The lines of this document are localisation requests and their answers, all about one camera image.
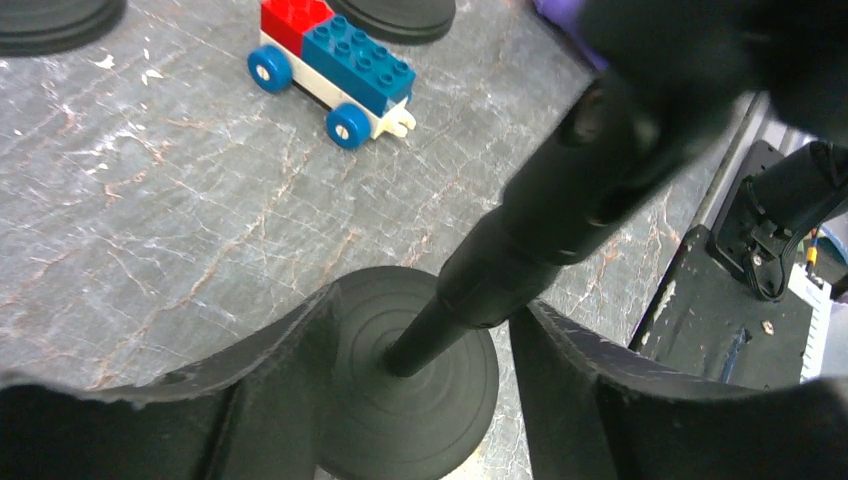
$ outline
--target white hub cap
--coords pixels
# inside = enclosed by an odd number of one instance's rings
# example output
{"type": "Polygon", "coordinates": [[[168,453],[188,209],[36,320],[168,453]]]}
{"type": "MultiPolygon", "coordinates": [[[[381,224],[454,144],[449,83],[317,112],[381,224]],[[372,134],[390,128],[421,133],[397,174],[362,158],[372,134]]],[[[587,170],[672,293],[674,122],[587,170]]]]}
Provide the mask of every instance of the white hub cap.
{"type": "Polygon", "coordinates": [[[266,82],[271,79],[271,74],[268,73],[268,70],[266,70],[262,65],[256,66],[256,74],[259,75],[259,78],[266,82]]]}
{"type": "Polygon", "coordinates": [[[339,136],[342,140],[347,140],[350,137],[350,134],[347,132],[347,129],[341,125],[336,125],[336,135],[339,136]]]}

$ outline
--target blue lego brick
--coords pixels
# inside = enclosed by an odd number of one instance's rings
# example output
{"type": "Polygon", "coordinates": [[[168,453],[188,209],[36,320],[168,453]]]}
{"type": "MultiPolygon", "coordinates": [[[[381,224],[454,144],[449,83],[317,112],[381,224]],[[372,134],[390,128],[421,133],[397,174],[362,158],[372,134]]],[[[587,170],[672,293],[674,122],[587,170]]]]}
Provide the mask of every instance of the blue lego brick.
{"type": "Polygon", "coordinates": [[[412,93],[415,71],[342,15],[307,31],[300,57],[378,117],[412,93]]]}

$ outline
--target lego stud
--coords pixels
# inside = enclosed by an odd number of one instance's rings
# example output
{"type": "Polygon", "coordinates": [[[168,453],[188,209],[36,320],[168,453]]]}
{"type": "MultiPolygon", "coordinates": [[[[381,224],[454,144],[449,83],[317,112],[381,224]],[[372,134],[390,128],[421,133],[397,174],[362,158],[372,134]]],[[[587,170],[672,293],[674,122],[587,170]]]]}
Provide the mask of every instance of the lego stud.
{"type": "Polygon", "coordinates": [[[362,30],[357,29],[353,32],[353,35],[350,36],[350,40],[354,45],[363,45],[368,41],[368,35],[366,35],[362,30]]]}
{"type": "Polygon", "coordinates": [[[371,70],[372,65],[373,62],[370,58],[359,57],[359,59],[356,61],[356,69],[360,72],[367,72],[368,70],[371,70]]]}
{"type": "Polygon", "coordinates": [[[388,73],[381,73],[380,76],[377,77],[377,82],[381,87],[390,87],[394,81],[395,78],[388,73]]]}
{"type": "Polygon", "coordinates": [[[397,63],[395,63],[393,70],[395,75],[398,77],[405,77],[406,74],[409,73],[409,65],[407,65],[406,62],[398,60],[397,63]]]}
{"type": "Polygon", "coordinates": [[[344,33],[347,30],[347,20],[341,15],[336,15],[333,17],[333,20],[330,21],[330,28],[333,29],[334,32],[344,33]]]}
{"type": "Polygon", "coordinates": [[[338,57],[346,57],[350,55],[350,44],[347,42],[339,42],[336,44],[334,52],[338,57]]]}
{"type": "Polygon", "coordinates": [[[374,53],[372,54],[372,56],[374,57],[374,60],[381,62],[389,56],[389,51],[386,50],[386,47],[377,45],[376,47],[374,47],[374,53]]]}
{"type": "Polygon", "coordinates": [[[315,37],[315,39],[320,40],[323,43],[327,43],[327,41],[330,39],[330,30],[323,25],[321,25],[320,27],[316,27],[313,32],[313,36],[315,37]]]}

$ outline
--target white lego base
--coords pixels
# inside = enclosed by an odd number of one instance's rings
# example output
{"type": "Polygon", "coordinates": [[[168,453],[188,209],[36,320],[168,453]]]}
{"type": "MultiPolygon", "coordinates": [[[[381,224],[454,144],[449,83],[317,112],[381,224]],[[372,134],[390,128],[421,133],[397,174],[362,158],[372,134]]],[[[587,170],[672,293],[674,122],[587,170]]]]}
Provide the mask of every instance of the white lego base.
{"type": "MultiPolygon", "coordinates": [[[[388,132],[396,137],[405,137],[409,130],[415,128],[415,118],[412,114],[406,111],[406,103],[409,98],[404,98],[400,103],[392,107],[382,117],[374,115],[370,110],[363,107],[361,103],[354,100],[350,95],[342,91],[333,82],[327,80],[320,73],[298,58],[286,47],[280,45],[279,42],[271,38],[265,32],[260,32],[260,45],[273,45],[280,49],[281,52],[289,60],[292,68],[292,77],[294,81],[306,89],[309,93],[318,97],[331,110],[336,109],[344,103],[352,103],[359,107],[360,110],[368,117],[371,123],[371,138],[376,139],[383,132],[388,132]]],[[[336,132],[341,137],[346,137],[347,132],[336,132]]]]}
{"type": "Polygon", "coordinates": [[[807,332],[807,345],[802,357],[801,383],[817,378],[822,371],[827,331],[830,328],[830,311],[833,306],[830,300],[832,288],[826,282],[822,288],[817,287],[807,278],[807,272],[803,267],[798,264],[792,265],[789,289],[813,307],[810,330],[807,332]]]}

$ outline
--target red lego brick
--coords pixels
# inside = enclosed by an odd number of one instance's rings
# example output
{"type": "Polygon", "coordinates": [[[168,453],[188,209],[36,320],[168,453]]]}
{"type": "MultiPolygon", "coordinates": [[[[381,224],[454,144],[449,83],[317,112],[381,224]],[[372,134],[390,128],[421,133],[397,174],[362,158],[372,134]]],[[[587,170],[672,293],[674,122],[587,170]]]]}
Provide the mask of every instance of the red lego brick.
{"type": "Polygon", "coordinates": [[[303,34],[333,15],[321,0],[264,0],[259,28],[300,57],[303,34]]]}

